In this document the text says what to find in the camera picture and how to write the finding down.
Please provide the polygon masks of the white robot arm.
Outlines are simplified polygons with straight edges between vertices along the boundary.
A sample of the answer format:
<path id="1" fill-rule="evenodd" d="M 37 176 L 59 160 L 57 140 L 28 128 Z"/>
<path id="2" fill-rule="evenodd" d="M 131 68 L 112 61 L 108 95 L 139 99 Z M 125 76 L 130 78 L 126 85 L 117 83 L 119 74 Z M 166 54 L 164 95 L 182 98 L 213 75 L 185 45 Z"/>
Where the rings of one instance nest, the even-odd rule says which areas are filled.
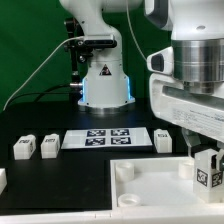
<path id="1" fill-rule="evenodd" d="M 156 117 L 178 125 L 187 139 L 200 134 L 224 144 L 224 0 L 59 0 L 81 25 L 76 46 L 88 63 L 79 105 L 97 112 L 135 101 L 123 72 L 122 37 L 104 12 L 145 6 L 145 16 L 171 32 L 171 46 L 147 57 Z"/>

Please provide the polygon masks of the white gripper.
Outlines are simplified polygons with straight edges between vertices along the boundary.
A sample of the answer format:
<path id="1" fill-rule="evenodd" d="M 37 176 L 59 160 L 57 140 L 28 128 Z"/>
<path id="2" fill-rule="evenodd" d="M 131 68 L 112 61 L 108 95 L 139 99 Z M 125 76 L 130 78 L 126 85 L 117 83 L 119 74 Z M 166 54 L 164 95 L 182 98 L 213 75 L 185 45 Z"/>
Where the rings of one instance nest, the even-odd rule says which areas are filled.
<path id="1" fill-rule="evenodd" d="M 216 83 L 211 95 L 191 94 L 184 90 L 180 81 L 168 75 L 153 73 L 149 85 L 155 116 L 186 128 L 181 132 L 189 157 L 192 148 L 201 144 L 197 133 L 224 134 L 224 82 Z M 224 171 L 224 143 L 217 142 L 217 147 L 216 169 Z"/>

